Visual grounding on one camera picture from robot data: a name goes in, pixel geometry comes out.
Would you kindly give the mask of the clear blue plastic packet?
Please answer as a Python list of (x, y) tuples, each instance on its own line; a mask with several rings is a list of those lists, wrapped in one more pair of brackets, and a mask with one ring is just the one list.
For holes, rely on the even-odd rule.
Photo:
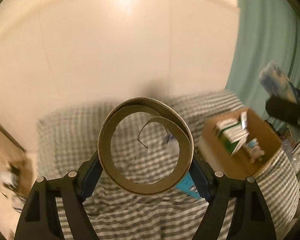
[(300, 96), (296, 88), (274, 61), (270, 61), (262, 69), (259, 82), (270, 96), (277, 96), (300, 105)]

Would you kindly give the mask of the white ointment tube box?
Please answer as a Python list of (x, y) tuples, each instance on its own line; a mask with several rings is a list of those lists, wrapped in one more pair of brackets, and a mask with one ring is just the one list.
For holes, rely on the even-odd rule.
[(248, 117), (247, 117), (247, 111), (243, 111), (240, 113), (239, 121), (241, 123), (242, 129), (244, 131), (248, 130)]

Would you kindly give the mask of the small white blue toy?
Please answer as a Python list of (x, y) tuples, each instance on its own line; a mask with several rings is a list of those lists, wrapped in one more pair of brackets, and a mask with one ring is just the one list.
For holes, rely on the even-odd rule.
[(264, 150), (262, 150), (256, 138), (244, 144), (243, 148), (248, 153), (251, 164), (253, 164), (255, 161), (262, 161), (263, 156), (265, 155)]

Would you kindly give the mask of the small cardboard box left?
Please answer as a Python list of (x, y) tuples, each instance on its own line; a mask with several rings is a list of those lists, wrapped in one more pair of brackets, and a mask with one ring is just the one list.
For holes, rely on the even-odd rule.
[(33, 185), (32, 161), (18, 143), (0, 127), (0, 176), (2, 182), (16, 181), (16, 193), (27, 197)]

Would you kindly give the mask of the brown cardboard box right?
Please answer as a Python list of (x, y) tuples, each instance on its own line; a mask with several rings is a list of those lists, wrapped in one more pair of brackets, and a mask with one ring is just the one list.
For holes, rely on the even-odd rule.
[(215, 171), (245, 179), (264, 171), (281, 145), (269, 124), (252, 109), (242, 108), (205, 120), (198, 148)]

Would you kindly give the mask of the green white medicine box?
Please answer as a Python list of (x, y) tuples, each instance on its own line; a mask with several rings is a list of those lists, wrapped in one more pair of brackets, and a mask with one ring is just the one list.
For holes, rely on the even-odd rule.
[(242, 129), (239, 119), (228, 118), (215, 123), (213, 131), (230, 155), (247, 141), (249, 132)]

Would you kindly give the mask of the teal blue packet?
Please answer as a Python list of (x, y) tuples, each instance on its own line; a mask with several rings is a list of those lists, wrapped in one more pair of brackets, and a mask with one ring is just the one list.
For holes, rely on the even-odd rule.
[(201, 198), (189, 172), (187, 172), (187, 174), (185, 174), (183, 179), (175, 187), (178, 190), (182, 191), (183, 193), (185, 193), (193, 198), (196, 198), (196, 199)]

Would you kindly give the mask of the teal curtain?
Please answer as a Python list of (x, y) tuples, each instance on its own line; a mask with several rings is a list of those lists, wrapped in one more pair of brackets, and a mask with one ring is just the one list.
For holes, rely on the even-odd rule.
[(300, 18), (286, 0), (238, 0), (237, 44), (226, 88), (268, 118), (268, 93), (259, 82), (273, 61), (300, 88)]

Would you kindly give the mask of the grey white checked blanket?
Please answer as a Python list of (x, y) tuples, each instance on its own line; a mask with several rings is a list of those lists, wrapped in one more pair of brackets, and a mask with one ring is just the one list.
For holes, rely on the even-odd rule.
[[(199, 142), (206, 119), (243, 107), (228, 90), (166, 98)], [(116, 103), (75, 106), (42, 117), (37, 124), (37, 172), (47, 179), (61, 178), (91, 158), (97, 149), (100, 128)], [(150, 184), (169, 175), (178, 155), (167, 147), (167, 133), (149, 115), (136, 113), (117, 127), (111, 142), (115, 165), (127, 178)], [(277, 238), (282, 239), (299, 201), (294, 169), (282, 151), (256, 177), (271, 213)], [(93, 195), (84, 202), (100, 239), (191, 239), (207, 209), (204, 199), (173, 188), (163, 194), (142, 196), (118, 187), (102, 174)]]

